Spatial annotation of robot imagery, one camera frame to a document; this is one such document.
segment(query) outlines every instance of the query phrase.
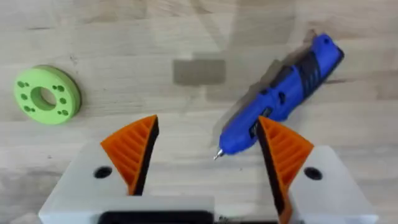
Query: green disc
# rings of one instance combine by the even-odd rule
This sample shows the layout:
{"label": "green disc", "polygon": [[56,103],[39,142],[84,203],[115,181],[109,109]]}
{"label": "green disc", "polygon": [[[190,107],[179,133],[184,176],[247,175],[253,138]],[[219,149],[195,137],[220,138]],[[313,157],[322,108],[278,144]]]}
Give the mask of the green disc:
{"label": "green disc", "polygon": [[[43,98],[43,88],[54,95],[55,104]],[[22,72],[16,80],[14,95],[25,114],[44,124],[64,123],[80,107],[80,92],[75,83],[63,71],[46,65]]]}

